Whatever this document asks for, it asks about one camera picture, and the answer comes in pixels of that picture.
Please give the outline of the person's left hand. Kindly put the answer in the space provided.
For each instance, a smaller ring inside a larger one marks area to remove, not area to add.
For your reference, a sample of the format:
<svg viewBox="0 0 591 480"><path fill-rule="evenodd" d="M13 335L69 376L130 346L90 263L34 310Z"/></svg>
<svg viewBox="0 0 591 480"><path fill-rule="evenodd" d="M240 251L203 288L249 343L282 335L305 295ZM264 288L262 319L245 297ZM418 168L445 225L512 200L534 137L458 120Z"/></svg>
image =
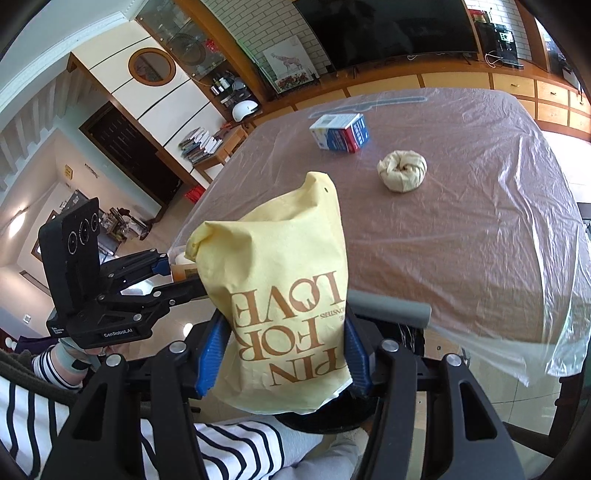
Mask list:
<svg viewBox="0 0 591 480"><path fill-rule="evenodd" d="M84 350L69 337L60 338L55 350L58 363L68 371L96 371L114 353L112 347Z"/></svg>

